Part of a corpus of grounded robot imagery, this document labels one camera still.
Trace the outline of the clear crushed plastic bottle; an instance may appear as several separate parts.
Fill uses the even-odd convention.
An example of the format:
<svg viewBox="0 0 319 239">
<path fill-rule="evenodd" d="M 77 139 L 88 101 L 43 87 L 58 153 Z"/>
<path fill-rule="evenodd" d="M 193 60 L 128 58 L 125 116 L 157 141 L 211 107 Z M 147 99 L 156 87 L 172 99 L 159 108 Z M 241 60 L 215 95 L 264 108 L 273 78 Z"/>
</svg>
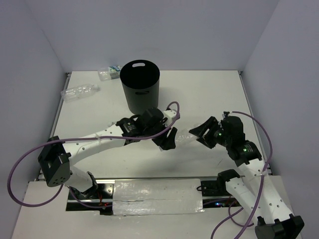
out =
<svg viewBox="0 0 319 239">
<path fill-rule="evenodd" d="M 189 131 L 196 127 L 200 126 L 199 123 L 188 126 L 187 128 L 178 130 L 175 136 L 175 145 L 176 148 L 180 148 L 188 143 L 196 141 L 198 139 L 197 136 L 191 134 Z"/>
</svg>

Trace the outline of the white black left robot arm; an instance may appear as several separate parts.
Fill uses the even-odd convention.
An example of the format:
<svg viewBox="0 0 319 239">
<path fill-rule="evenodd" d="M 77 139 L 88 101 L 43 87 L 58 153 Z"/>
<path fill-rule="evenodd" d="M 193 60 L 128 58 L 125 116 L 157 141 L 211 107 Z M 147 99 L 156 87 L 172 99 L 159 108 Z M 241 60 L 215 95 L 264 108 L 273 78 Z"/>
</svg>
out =
<svg viewBox="0 0 319 239">
<path fill-rule="evenodd" d="M 174 149 L 177 129 L 172 124 L 179 117 L 179 113 L 170 108 L 163 112 L 150 108 L 141 115 L 123 118 L 109 128 L 82 137 L 78 142 L 61 141 L 58 136 L 50 138 L 38 156 L 47 186 L 65 185 L 85 198 L 93 198 L 98 193 L 96 179 L 91 172 L 78 169 L 78 162 L 145 137 L 162 150 Z"/>
</svg>

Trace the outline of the clear bottle green blue label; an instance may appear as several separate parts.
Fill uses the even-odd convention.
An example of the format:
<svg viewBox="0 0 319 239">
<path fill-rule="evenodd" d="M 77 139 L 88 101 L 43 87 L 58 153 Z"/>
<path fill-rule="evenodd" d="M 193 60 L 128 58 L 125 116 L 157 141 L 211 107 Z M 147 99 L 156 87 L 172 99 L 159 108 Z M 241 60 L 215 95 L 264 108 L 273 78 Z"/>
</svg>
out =
<svg viewBox="0 0 319 239">
<path fill-rule="evenodd" d="M 118 79 L 120 77 L 121 66 L 109 66 L 98 71 L 98 76 L 101 81 Z"/>
</svg>

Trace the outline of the clear plastic bottle white cap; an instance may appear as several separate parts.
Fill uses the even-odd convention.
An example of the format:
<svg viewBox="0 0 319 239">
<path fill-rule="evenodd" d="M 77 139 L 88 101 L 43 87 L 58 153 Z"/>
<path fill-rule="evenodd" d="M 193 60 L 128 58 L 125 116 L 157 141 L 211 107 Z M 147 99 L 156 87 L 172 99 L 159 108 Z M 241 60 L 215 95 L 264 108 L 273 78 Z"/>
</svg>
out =
<svg viewBox="0 0 319 239">
<path fill-rule="evenodd" d="M 71 102 L 93 96 L 98 91 L 100 91 L 100 87 L 98 85 L 84 84 L 61 91 L 61 98 L 66 102 Z"/>
</svg>

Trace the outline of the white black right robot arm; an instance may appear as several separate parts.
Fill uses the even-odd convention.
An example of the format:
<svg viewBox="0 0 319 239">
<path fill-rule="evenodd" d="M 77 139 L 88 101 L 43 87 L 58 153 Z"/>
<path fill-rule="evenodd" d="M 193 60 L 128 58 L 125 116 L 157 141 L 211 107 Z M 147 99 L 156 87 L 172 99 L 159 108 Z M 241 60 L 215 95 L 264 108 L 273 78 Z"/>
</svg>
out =
<svg viewBox="0 0 319 239">
<path fill-rule="evenodd" d="M 216 145 L 226 148 L 229 157 L 243 173 L 241 178 L 234 169 L 220 172 L 216 187 L 220 194 L 232 195 L 249 214 L 248 222 L 241 229 L 240 238 L 252 224 L 259 239 L 295 239 L 305 223 L 295 216 L 278 193 L 266 171 L 266 162 L 255 143 L 245 137 L 239 117 L 224 114 L 218 121 L 210 117 L 205 123 L 193 128 L 190 134 L 197 141 L 212 149 Z"/>
</svg>

